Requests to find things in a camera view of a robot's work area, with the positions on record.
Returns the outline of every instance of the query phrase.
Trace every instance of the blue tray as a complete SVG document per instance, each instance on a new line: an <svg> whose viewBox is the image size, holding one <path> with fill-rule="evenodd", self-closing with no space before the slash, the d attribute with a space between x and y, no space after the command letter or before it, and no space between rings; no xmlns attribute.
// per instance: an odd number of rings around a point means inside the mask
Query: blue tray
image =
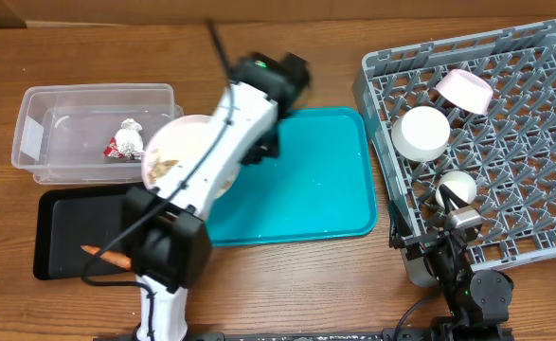
<svg viewBox="0 0 556 341"><path fill-rule="evenodd" d="M364 122L344 107L299 110L279 124L280 156L242 167L206 224L214 246L356 237L375 226Z"/></svg>

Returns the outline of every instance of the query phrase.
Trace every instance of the dish rack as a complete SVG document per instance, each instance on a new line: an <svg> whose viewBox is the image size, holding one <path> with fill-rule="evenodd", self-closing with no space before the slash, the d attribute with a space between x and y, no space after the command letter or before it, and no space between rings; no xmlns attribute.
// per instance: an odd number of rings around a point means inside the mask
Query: dish rack
<svg viewBox="0 0 556 341"><path fill-rule="evenodd" d="M486 116L436 91L452 69L493 88ZM556 257L556 20L368 53L353 94L389 198L415 236L443 225L437 184L461 170L478 185L473 206L484 223L468 248L474 270ZM420 105L442 111L452 128L446 152L424 163L402 157L390 138L392 124ZM422 261L404 263L417 285L433 282Z"/></svg>

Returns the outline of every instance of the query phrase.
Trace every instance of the carrot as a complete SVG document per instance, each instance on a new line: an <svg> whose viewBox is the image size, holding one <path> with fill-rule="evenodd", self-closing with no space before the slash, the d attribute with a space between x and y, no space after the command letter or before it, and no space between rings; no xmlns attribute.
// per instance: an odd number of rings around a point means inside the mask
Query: carrot
<svg viewBox="0 0 556 341"><path fill-rule="evenodd" d="M82 250L86 251L87 253L95 256L98 251L100 251L100 247L90 246L90 245L81 245ZM102 260L105 260L109 263L112 263L115 266L119 266L124 270L130 271L131 269L131 260L128 256L120 254L118 252L107 251L100 256Z"/></svg>

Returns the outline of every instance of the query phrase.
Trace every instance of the foil wrapper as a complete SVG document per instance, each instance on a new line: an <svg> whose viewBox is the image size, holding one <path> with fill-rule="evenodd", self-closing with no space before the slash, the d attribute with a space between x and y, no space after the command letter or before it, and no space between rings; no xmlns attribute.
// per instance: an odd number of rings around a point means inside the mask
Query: foil wrapper
<svg viewBox="0 0 556 341"><path fill-rule="evenodd" d="M140 161L144 146L139 132L143 127L132 118L127 118L122 122L121 128L111 138L103 153L107 157Z"/></svg>

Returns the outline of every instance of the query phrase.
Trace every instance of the transparent bin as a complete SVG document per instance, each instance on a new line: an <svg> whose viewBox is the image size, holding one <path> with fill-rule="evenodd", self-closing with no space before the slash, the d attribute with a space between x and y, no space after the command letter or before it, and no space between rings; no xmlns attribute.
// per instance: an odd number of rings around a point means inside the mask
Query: transparent bin
<svg viewBox="0 0 556 341"><path fill-rule="evenodd" d="M133 118L143 142L182 115L168 84L89 84L32 87L25 92L12 141L12 166L39 184L141 181L140 162L103 151Z"/></svg>

